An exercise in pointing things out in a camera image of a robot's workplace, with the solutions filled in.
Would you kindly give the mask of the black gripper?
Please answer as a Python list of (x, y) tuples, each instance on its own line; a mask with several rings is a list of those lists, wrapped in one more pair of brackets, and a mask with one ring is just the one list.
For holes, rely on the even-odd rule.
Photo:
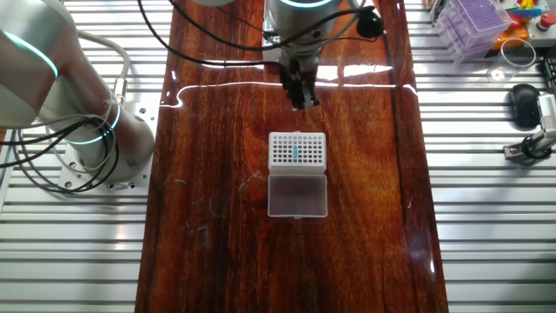
[[(315, 93), (318, 59), (301, 62), (298, 59), (280, 59), (280, 80), (282, 88), (288, 90), (288, 97), (295, 110), (312, 108), (320, 104)], [(303, 89), (292, 88), (294, 82), (303, 83)]]

